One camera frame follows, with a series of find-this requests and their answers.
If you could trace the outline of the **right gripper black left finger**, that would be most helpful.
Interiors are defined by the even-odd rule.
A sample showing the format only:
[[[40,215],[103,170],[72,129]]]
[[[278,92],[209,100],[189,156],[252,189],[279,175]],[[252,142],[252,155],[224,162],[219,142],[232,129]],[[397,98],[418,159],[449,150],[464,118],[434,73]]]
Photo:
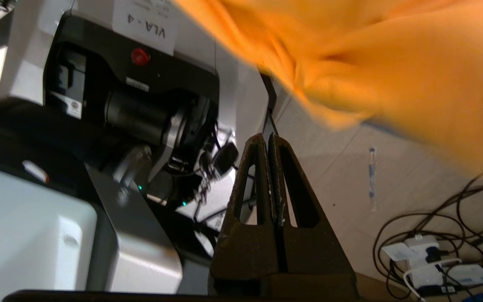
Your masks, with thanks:
[[[255,168],[257,223],[240,218],[249,170]],[[259,290],[278,271],[267,150],[262,134],[245,144],[209,270],[209,290]]]

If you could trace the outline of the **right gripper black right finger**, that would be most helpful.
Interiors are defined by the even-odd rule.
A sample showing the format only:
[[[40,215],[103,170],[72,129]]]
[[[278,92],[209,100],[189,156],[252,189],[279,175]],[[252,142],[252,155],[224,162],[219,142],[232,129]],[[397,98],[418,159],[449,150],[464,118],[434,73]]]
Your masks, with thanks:
[[[279,283],[287,290],[356,290],[353,268],[290,143],[268,141]]]

